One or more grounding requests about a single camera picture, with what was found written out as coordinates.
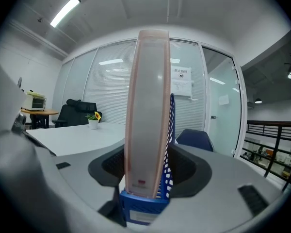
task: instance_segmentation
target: office room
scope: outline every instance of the office room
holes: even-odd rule
[[[262,230],[291,194],[291,20],[276,0],[18,0],[0,107],[0,179],[41,231]],[[20,187],[39,185],[60,202],[23,206]]]

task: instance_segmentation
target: black railing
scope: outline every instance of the black railing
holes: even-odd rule
[[[290,169],[290,171],[291,171],[291,165],[288,165],[284,162],[276,160],[276,154],[278,152],[282,152],[282,153],[291,155],[291,152],[286,151],[286,150],[281,150],[278,148],[280,140],[291,141],[291,122],[288,122],[288,121],[251,121],[251,120],[248,120],[246,133],[276,139],[274,147],[270,147],[270,146],[267,146],[265,144],[260,144],[260,143],[256,143],[254,141],[250,141],[250,140],[245,139],[244,140],[245,142],[255,144],[255,145],[258,145],[258,146],[263,147],[263,148],[271,149],[271,150],[273,150],[273,152],[271,155],[268,155],[267,153],[262,152],[262,151],[258,152],[260,149],[258,151],[252,151],[252,150],[249,150],[246,148],[242,148],[244,151],[251,154],[250,157],[252,159],[246,158],[245,155],[241,155],[240,157],[251,162],[252,164],[264,169],[265,170],[264,177],[267,177],[267,175],[269,173],[272,173],[275,176],[286,181],[286,184],[284,185],[284,187],[282,189],[284,191],[287,188],[288,184],[291,184],[291,172],[287,177],[284,177],[284,176],[278,174],[277,172],[272,171],[271,168],[273,166],[273,163],[276,163],[280,166],[283,166],[284,168]],[[268,160],[269,161],[268,166],[264,167],[263,165],[255,162],[256,156],[258,156],[259,158],[264,158],[264,159]]]

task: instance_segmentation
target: translucent plastic sheet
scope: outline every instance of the translucent plastic sheet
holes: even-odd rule
[[[168,31],[140,31],[130,76],[125,132],[128,193],[156,197],[166,148],[169,106]]]

